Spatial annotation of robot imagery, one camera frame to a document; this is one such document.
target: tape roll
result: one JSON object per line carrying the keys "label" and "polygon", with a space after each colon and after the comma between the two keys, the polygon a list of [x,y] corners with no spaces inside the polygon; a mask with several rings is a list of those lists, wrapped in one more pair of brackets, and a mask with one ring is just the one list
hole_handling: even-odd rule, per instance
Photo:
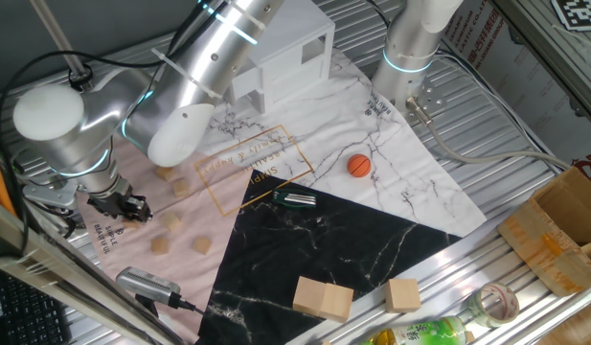
{"label": "tape roll", "polygon": [[481,326],[494,328],[513,321],[520,312],[518,298],[501,283],[488,283],[467,298],[467,307]]}

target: white mat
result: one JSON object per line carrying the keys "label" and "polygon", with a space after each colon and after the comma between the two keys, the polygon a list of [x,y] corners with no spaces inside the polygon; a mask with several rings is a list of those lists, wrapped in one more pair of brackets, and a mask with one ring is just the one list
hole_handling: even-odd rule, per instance
{"label": "white mat", "polygon": [[[486,220],[398,111],[337,50],[328,81],[275,111],[260,115],[249,103],[220,105],[197,150],[214,154],[278,125],[315,170],[295,180],[298,184],[461,237]],[[297,150],[286,151],[295,164]],[[372,160],[364,178],[353,178],[346,169],[356,153]],[[297,174],[291,170],[278,168],[275,176],[289,179]]]}

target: green bottle label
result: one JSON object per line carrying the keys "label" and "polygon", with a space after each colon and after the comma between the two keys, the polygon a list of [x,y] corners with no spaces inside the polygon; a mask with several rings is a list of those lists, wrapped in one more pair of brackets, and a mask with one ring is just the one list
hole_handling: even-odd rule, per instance
{"label": "green bottle label", "polygon": [[462,345],[463,331],[454,330],[444,320],[393,328],[400,345]]}

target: black marble mat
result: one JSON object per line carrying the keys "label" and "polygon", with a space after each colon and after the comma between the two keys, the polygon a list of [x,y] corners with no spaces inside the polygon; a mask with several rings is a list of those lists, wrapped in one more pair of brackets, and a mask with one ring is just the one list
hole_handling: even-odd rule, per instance
{"label": "black marble mat", "polygon": [[[280,183],[249,184],[244,202]],[[284,344],[323,321],[291,308],[299,276],[352,288],[356,300],[460,239],[287,187],[317,194],[316,209],[289,209],[266,196],[239,211],[201,323],[206,344]]]}

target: large wooden block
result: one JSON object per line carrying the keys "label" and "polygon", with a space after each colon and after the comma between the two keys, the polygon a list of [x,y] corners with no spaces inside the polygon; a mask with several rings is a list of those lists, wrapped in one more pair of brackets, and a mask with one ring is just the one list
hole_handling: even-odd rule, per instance
{"label": "large wooden block", "polygon": [[175,231],[180,225],[180,219],[174,212],[167,212],[161,216],[161,224],[170,229],[170,231]]}
{"label": "large wooden block", "polygon": [[474,333],[470,332],[470,331],[466,331],[466,344],[469,344],[470,342],[474,342],[476,341],[476,337],[474,336]]}
{"label": "large wooden block", "polygon": [[211,246],[212,241],[203,236],[199,236],[197,239],[195,239],[195,243],[193,243],[193,249],[203,255],[208,254],[208,251],[210,251]]}
{"label": "large wooden block", "polygon": [[325,295],[325,283],[313,281],[305,277],[299,277],[295,298],[293,298],[293,309],[318,316],[323,304]]}
{"label": "large wooden block", "polygon": [[337,322],[346,322],[351,313],[352,288],[327,283],[319,316]]}
{"label": "large wooden block", "polygon": [[391,279],[384,286],[388,312],[412,312],[421,307],[416,279]]}
{"label": "large wooden block", "polygon": [[139,229],[142,226],[139,221],[135,220],[123,220],[121,221],[121,225],[125,229]]}
{"label": "large wooden block", "polygon": [[152,254],[159,256],[168,254],[170,252],[170,245],[166,238],[156,238],[150,242],[150,251]]}
{"label": "large wooden block", "polygon": [[173,180],[173,177],[175,176],[175,171],[173,170],[173,168],[159,167],[159,169],[157,169],[154,173],[156,173],[157,176],[163,178],[168,182],[171,182]]}
{"label": "large wooden block", "polygon": [[191,191],[189,191],[189,183],[187,183],[186,180],[178,180],[171,186],[173,187],[173,193],[177,198],[183,198],[191,195]]}

